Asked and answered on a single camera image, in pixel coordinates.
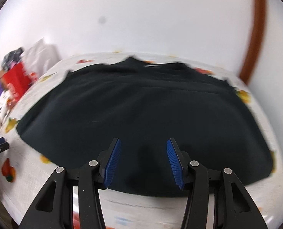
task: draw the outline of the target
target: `white wall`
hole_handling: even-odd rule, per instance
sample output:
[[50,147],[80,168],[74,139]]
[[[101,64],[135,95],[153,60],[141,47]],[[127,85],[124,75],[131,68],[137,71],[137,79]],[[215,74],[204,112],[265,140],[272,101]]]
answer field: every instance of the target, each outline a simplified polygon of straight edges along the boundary
[[148,52],[238,72],[253,0],[8,0],[0,11],[0,61],[42,37],[61,57]]
[[277,136],[283,154],[283,3],[268,0],[262,52],[249,85]]

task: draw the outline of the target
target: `blue gripper pad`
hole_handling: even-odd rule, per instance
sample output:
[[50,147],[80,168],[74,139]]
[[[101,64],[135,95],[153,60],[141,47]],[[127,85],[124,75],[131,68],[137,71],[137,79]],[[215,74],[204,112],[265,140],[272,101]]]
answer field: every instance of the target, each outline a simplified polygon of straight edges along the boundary
[[182,166],[180,165],[178,156],[175,153],[171,140],[167,141],[167,155],[169,158],[175,183],[180,187],[180,189],[183,189],[185,185],[183,181],[183,173],[182,173],[183,170],[182,170]]
[[120,139],[118,139],[105,168],[104,182],[103,182],[105,188],[107,188],[113,181],[116,166],[120,157],[120,151],[121,151],[121,141]]

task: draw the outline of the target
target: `red shopping bag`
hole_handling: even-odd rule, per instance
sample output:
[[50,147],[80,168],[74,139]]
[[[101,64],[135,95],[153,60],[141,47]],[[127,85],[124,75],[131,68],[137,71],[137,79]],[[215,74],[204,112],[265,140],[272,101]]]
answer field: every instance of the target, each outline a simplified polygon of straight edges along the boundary
[[15,102],[23,96],[23,94],[32,85],[32,81],[26,73],[22,62],[16,64],[12,69],[2,76],[7,88],[11,91]]

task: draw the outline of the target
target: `silver screw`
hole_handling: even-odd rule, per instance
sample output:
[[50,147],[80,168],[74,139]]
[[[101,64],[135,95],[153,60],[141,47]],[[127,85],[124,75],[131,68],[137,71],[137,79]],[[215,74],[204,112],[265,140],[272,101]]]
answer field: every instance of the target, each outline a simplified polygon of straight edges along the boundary
[[58,168],[55,169],[55,172],[56,173],[61,173],[61,172],[63,172],[63,170],[64,170],[63,167],[58,167]]
[[90,166],[96,166],[97,164],[98,164],[97,160],[92,160],[92,161],[89,162]]
[[224,172],[225,172],[226,174],[231,174],[233,171],[232,171],[230,168],[225,168],[225,169],[224,169]]
[[192,160],[192,161],[190,161],[190,165],[194,166],[194,167],[197,167],[197,166],[199,166],[199,162],[196,161],[196,160]]

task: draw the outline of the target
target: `floral tablecloth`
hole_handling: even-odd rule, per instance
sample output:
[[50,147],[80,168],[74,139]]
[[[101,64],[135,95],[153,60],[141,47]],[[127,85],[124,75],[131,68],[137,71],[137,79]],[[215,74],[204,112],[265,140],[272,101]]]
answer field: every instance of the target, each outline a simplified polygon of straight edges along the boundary
[[[204,74],[227,79],[229,84],[236,88],[237,95],[250,109],[258,123],[274,159],[271,175],[246,188],[268,228],[277,228],[283,221],[281,152],[267,117],[244,83],[222,68],[199,62],[174,56],[122,52],[86,54],[61,60],[28,90],[12,110],[8,121],[2,126],[0,137],[4,137],[9,142],[10,149],[0,155],[0,199],[17,224],[20,224],[36,194],[57,166],[20,139],[15,129],[16,124],[39,99],[64,80],[68,70],[75,71],[97,63],[113,64],[131,55],[149,63],[181,61]],[[106,226],[115,229],[179,228],[187,201],[187,198],[145,197],[110,189],[100,190],[99,194]],[[73,209],[76,213],[78,213],[77,195],[75,188]],[[213,196],[210,196],[209,203],[207,228],[212,228]]]

